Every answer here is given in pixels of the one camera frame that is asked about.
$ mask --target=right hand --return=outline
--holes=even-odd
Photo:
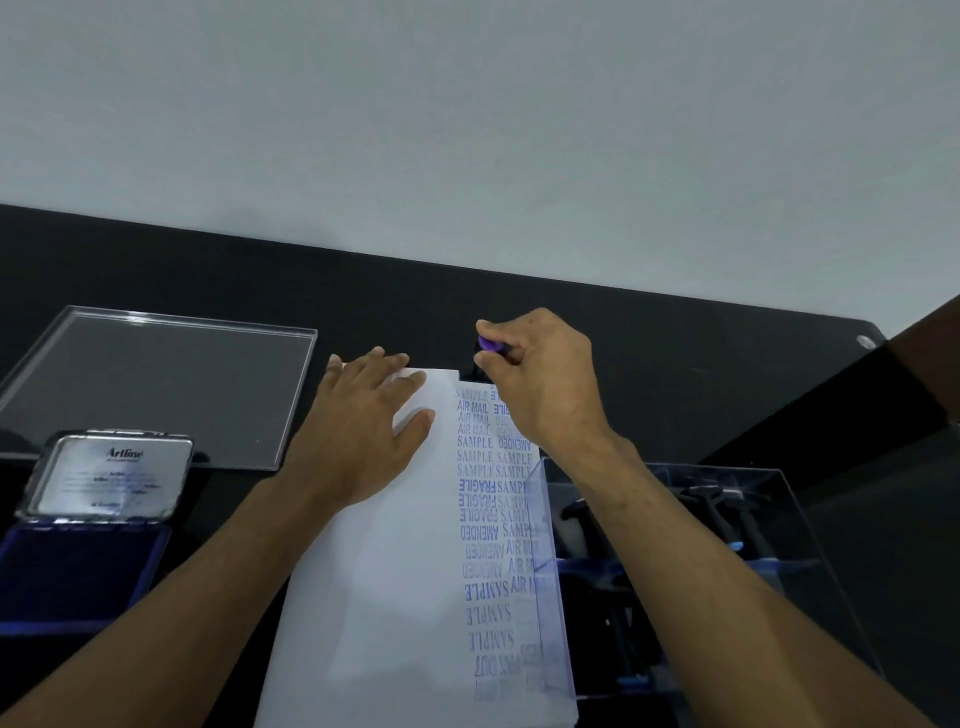
[[[506,324],[478,321],[477,332],[511,347],[506,356],[478,352],[474,360],[524,437],[561,461],[596,442],[621,447],[600,403],[584,334],[546,308]]]

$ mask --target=ink pad lid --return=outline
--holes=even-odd
[[[162,432],[88,429],[48,443],[16,516],[51,524],[160,523],[180,500],[193,440]]]

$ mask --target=finger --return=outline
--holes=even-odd
[[[383,347],[373,347],[369,352],[354,359],[344,367],[343,378],[346,380],[356,379],[357,376],[367,368],[370,362],[379,359],[381,356],[383,356]]]
[[[332,353],[326,361],[326,372],[324,378],[320,380],[320,386],[317,387],[317,395],[321,392],[329,392],[340,379],[344,371],[344,362],[337,354]]]
[[[437,413],[432,409],[422,409],[394,438],[396,456],[404,468],[410,464],[410,459],[430,434],[430,427],[436,416]]]
[[[390,404],[391,411],[396,414],[407,400],[414,396],[414,392],[423,386],[426,381],[426,372],[413,372],[410,376],[398,376],[393,381],[383,385],[383,396]]]
[[[497,389],[509,388],[515,377],[519,376],[517,367],[495,352],[477,352],[473,361],[496,384]]]
[[[372,359],[367,367],[357,376],[357,384],[369,389],[376,389],[383,380],[396,374],[410,361],[405,353],[395,353],[393,356],[380,356]]]

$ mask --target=black desk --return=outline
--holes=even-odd
[[[376,344],[408,352],[417,365],[463,369],[477,318],[503,320],[543,305],[589,335],[613,427],[661,462],[699,461],[866,353],[857,335],[882,340],[873,325],[849,319],[19,207],[0,206],[0,240],[0,376],[72,303],[316,328],[307,393],[330,352],[353,357]],[[16,466],[0,469],[4,517],[26,476]],[[191,475],[163,569],[209,537],[258,477]],[[281,599],[257,628],[211,724],[252,723]],[[0,709],[82,643],[0,641],[9,676]]]

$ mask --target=blue ink pad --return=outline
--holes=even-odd
[[[0,542],[0,635],[99,632],[150,589],[167,526],[37,527]]]
[[[155,432],[56,437],[0,542],[0,635],[98,632],[147,593],[192,453]]]

